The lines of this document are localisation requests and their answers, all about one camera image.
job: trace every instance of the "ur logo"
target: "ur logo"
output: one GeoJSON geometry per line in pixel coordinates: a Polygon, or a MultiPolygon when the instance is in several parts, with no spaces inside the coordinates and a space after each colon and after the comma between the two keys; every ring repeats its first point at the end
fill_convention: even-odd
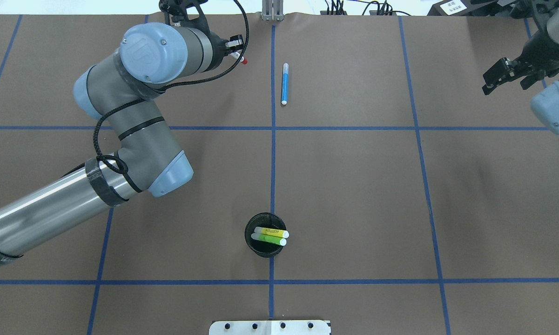
{"type": "Polygon", "coordinates": [[[153,51],[149,47],[149,42],[145,38],[141,38],[134,43],[128,51],[130,51],[133,60],[143,64],[151,64],[155,59],[155,55],[153,55],[153,51]]]}

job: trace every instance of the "green highlighter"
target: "green highlighter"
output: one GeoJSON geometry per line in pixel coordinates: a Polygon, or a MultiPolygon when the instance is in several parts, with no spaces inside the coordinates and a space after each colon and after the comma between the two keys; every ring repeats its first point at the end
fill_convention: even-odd
{"type": "Polygon", "coordinates": [[[281,237],[269,236],[269,235],[264,235],[259,233],[252,233],[250,237],[252,237],[253,240],[269,242],[269,243],[277,244],[278,246],[282,246],[282,247],[288,244],[288,240],[281,237]]]}

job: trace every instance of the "black cable bundle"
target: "black cable bundle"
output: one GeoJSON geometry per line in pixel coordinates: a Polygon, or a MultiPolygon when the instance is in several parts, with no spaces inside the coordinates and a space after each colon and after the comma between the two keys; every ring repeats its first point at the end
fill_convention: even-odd
{"type": "Polygon", "coordinates": [[[324,0],[324,2],[327,4],[327,15],[346,15],[343,10],[343,3],[345,0],[337,0],[337,3],[335,3],[334,0],[331,0],[331,9],[329,9],[329,3],[327,0],[324,0]]]}
{"type": "Polygon", "coordinates": [[[393,13],[404,13],[407,16],[411,16],[409,15],[409,13],[406,13],[404,11],[394,11],[393,6],[391,6],[386,0],[385,2],[378,2],[378,1],[368,2],[362,0],[350,0],[350,1],[363,2],[367,4],[366,7],[364,7],[364,11],[362,12],[362,15],[366,13],[366,10],[368,9],[368,7],[370,7],[371,4],[375,4],[377,5],[377,15],[393,15],[393,13]]]}

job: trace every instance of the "blue tape line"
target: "blue tape line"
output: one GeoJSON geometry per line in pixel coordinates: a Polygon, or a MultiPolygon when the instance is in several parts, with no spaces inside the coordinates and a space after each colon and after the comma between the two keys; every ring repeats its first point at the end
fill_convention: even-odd
{"type": "Polygon", "coordinates": [[[432,248],[434,249],[434,258],[437,264],[437,275],[439,279],[439,289],[441,291],[441,303],[443,305],[443,318],[445,319],[445,330],[447,335],[451,335],[451,326],[449,323],[449,308],[447,307],[447,297],[445,295],[445,285],[443,284],[443,270],[441,269],[441,256],[438,250],[437,230],[434,225],[434,215],[432,212],[432,201],[430,198],[430,189],[428,188],[428,177],[426,176],[426,165],[424,164],[424,152],[422,151],[422,140],[420,138],[420,129],[418,124],[418,114],[416,113],[416,101],[414,99],[414,90],[411,84],[410,64],[407,58],[407,47],[405,46],[405,32],[403,31],[403,22],[401,17],[399,20],[399,31],[401,34],[401,47],[403,49],[403,59],[405,63],[405,74],[407,76],[407,87],[410,91],[411,112],[414,117],[414,127],[416,128],[416,142],[418,145],[418,154],[420,156],[420,167],[422,168],[422,180],[424,181],[424,194],[426,195],[426,204],[428,205],[428,214],[430,217],[430,226],[432,232],[432,248]]]}
{"type": "Polygon", "coordinates": [[[559,278],[453,278],[443,279],[443,282],[445,284],[519,284],[522,282],[559,282],[559,278]]]}
{"type": "Polygon", "coordinates": [[[269,320],[275,314],[275,257],[269,257],[269,320]]]}
{"type": "MultiPolygon", "coordinates": [[[[275,148],[276,148],[276,120],[275,120],[275,25],[271,26],[271,195],[270,212],[275,214],[275,148]]],[[[269,319],[273,319],[275,290],[273,280],[275,279],[275,260],[269,258],[269,319]]]]}
{"type": "Polygon", "coordinates": [[[0,64],[0,77],[2,77],[4,66],[7,64],[8,55],[11,53],[11,49],[13,48],[13,44],[15,42],[15,36],[17,36],[18,28],[20,27],[20,21],[22,21],[22,15],[19,15],[17,19],[17,24],[15,25],[15,28],[13,30],[13,35],[11,36],[11,40],[8,43],[7,51],[4,53],[2,64],[0,64]]]}
{"type": "MultiPolygon", "coordinates": [[[[0,279],[0,285],[95,285],[97,280],[0,279]]],[[[439,284],[439,279],[274,279],[275,285],[381,285],[439,284]]],[[[559,277],[535,278],[444,278],[444,284],[521,284],[559,282],[559,277]]],[[[214,286],[268,285],[269,280],[102,280],[100,286],[214,286]]]]}
{"type": "Polygon", "coordinates": [[[101,285],[135,285],[135,286],[209,286],[209,285],[267,285],[262,280],[102,280],[101,285]]]}
{"type": "MultiPolygon", "coordinates": [[[[94,129],[94,126],[0,126],[0,130],[85,131],[94,129]]],[[[112,127],[101,127],[101,129],[111,130],[112,127]]]]}
{"type": "Polygon", "coordinates": [[[96,280],[2,279],[0,285],[95,285],[96,280]]]}
{"type": "Polygon", "coordinates": [[[525,31],[528,33],[528,38],[532,38],[532,32],[530,30],[530,23],[528,23],[528,19],[524,19],[525,31]]]}
{"type": "Polygon", "coordinates": [[[114,216],[114,209],[110,208],[108,213],[108,221],[105,225],[105,234],[103,234],[103,245],[101,247],[101,257],[99,258],[99,268],[97,271],[97,280],[95,282],[94,299],[91,304],[91,314],[89,315],[89,322],[87,326],[87,335],[91,335],[93,331],[93,324],[95,320],[95,312],[97,310],[97,301],[99,300],[99,286],[103,274],[103,264],[105,263],[105,253],[108,249],[109,229],[112,227],[112,217],[114,216]]]}
{"type": "Polygon", "coordinates": [[[275,127],[278,131],[413,131],[414,127],[385,127],[385,126],[317,126],[317,127],[275,127]]]}
{"type": "Polygon", "coordinates": [[[438,279],[278,279],[277,285],[439,284],[438,279]]]}
{"type": "Polygon", "coordinates": [[[418,127],[421,131],[547,131],[546,127],[418,127]]]}
{"type": "Polygon", "coordinates": [[[271,26],[271,196],[270,211],[275,213],[275,25],[271,26]]]}
{"type": "Polygon", "coordinates": [[[169,129],[175,131],[270,131],[271,127],[250,126],[171,126],[169,129]]]}
{"type": "Polygon", "coordinates": [[[97,309],[97,299],[99,297],[99,284],[95,284],[94,299],[91,305],[91,314],[89,315],[89,323],[87,326],[87,335],[93,332],[93,323],[95,320],[95,310],[97,309]]]}

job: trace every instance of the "yellow highlighter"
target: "yellow highlighter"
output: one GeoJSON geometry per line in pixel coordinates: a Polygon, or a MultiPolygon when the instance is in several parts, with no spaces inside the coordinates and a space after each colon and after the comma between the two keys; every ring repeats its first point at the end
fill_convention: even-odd
{"type": "Polygon", "coordinates": [[[288,231],[281,230],[281,229],[255,227],[254,232],[259,234],[269,235],[269,236],[282,237],[282,238],[290,237],[288,231]]]}

